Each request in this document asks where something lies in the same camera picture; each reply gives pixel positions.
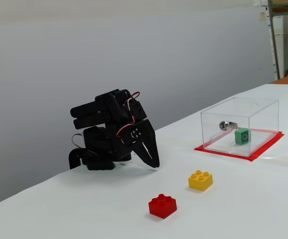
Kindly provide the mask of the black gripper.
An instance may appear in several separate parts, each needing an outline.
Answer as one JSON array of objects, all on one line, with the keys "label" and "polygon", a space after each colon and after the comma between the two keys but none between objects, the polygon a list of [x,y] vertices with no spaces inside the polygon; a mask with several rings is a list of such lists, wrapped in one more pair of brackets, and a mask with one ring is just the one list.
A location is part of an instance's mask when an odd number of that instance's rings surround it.
[{"label": "black gripper", "polygon": [[122,107],[123,130],[138,124],[137,128],[127,130],[121,137],[123,143],[129,147],[147,165],[158,168],[158,155],[155,131],[147,119],[141,103],[135,98],[126,100]]}]

